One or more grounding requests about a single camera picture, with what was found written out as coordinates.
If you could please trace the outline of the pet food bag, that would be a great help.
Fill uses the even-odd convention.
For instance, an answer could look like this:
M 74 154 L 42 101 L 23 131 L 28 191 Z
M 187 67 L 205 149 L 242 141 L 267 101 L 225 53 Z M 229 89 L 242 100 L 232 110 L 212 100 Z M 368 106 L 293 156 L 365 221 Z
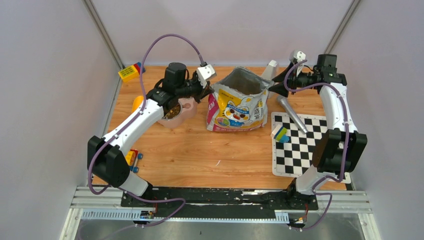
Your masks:
M 236 67 L 211 87 L 206 129 L 211 132 L 247 132 L 268 120 L 269 81 L 244 67 Z

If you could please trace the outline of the yellow food scoop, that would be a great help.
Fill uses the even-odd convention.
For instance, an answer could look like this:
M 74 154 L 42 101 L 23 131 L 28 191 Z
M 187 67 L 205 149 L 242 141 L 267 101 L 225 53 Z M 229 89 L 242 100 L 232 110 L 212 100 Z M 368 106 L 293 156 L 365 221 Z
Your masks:
M 142 95 L 137 96 L 134 100 L 133 100 L 133 104 L 132 104 L 132 108 L 131 108 L 131 112 L 135 112 L 139 106 L 143 103 L 144 101 L 144 97 Z

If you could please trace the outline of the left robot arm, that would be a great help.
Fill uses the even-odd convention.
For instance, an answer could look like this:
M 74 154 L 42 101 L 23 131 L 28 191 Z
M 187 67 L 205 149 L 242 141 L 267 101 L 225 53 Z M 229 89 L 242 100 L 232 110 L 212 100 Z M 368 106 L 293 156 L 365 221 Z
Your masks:
M 117 128 L 103 137 L 93 136 L 87 144 L 88 174 L 95 175 L 108 185 L 130 192 L 140 206 L 149 206 L 153 193 L 149 183 L 130 171 L 125 159 L 134 143 L 171 109 L 179 99 L 194 98 L 200 102 L 212 92 L 210 80 L 216 76 L 212 65 L 204 63 L 187 77 L 187 67 L 172 62 L 165 69 L 164 78 L 143 98 L 143 102 Z

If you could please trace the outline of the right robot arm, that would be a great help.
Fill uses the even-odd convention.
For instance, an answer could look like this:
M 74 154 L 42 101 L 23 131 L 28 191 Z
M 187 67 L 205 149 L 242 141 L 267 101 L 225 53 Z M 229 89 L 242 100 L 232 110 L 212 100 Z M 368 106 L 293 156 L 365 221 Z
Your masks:
M 340 183 L 345 173 L 355 169 L 368 138 L 358 132 L 351 117 L 347 79 L 338 72 L 336 55 L 320 54 L 312 72 L 308 73 L 302 72 L 307 61 L 302 51 L 293 53 L 289 60 L 289 66 L 273 78 L 275 85 L 269 90 L 286 97 L 289 93 L 316 89 L 327 121 L 327 131 L 312 154 L 312 166 L 292 181 L 285 195 L 286 204 L 298 209 L 324 183 L 329 180 Z

